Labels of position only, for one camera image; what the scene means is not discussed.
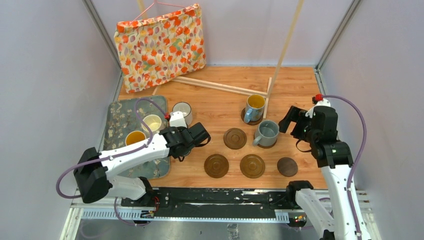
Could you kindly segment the white grey mug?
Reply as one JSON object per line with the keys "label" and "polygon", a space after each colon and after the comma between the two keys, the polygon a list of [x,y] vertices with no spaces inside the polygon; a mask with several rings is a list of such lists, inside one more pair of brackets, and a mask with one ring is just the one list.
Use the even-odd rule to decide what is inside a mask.
{"label": "white grey mug", "polygon": [[189,103],[187,102],[177,102],[173,108],[172,108],[173,112],[182,112],[185,123],[187,124],[187,126],[191,125],[192,121],[193,121],[193,111],[192,111],[192,107]]}

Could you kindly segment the blue mug yellow inside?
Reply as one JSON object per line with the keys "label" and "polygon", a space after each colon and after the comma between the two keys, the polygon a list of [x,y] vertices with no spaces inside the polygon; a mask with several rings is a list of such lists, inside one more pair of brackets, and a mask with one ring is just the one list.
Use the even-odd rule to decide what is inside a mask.
{"label": "blue mug yellow inside", "polygon": [[247,98],[244,114],[242,115],[243,122],[250,124],[261,119],[264,113],[266,100],[259,94],[250,95]]}

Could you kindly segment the small dark brown coaster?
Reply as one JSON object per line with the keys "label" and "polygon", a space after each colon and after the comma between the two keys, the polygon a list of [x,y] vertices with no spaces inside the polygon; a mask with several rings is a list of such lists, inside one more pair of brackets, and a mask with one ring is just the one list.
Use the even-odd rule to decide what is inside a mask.
{"label": "small dark brown coaster", "polygon": [[278,172],[285,177],[293,177],[298,173],[296,161],[290,157],[282,157],[277,162]]}

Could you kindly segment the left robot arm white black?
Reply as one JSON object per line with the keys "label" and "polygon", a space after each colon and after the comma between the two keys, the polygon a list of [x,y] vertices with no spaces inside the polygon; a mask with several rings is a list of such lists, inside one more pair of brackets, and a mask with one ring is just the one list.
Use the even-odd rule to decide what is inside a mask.
{"label": "left robot arm white black", "polygon": [[129,178],[121,173],[157,159],[173,157],[183,161],[193,148],[203,147],[210,140],[210,134],[198,122],[189,128],[170,126],[152,138],[114,150],[97,152],[95,147],[88,148],[73,171],[80,197],[85,204],[118,197],[149,206],[153,193],[146,177]]}

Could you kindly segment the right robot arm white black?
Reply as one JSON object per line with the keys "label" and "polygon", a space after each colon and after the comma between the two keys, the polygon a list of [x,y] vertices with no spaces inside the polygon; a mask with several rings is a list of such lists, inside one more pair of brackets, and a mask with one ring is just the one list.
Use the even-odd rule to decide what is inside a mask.
{"label": "right robot arm white black", "polygon": [[316,105],[312,111],[291,106],[278,124],[279,131],[285,133],[290,123],[295,123],[291,135],[309,144],[309,152],[324,176],[332,213],[321,204],[307,180],[289,182],[286,204],[292,209],[300,207],[305,212],[321,240],[371,239],[350,175],[354,169],[350,147],[337,139],[336,110],[324,105]]}

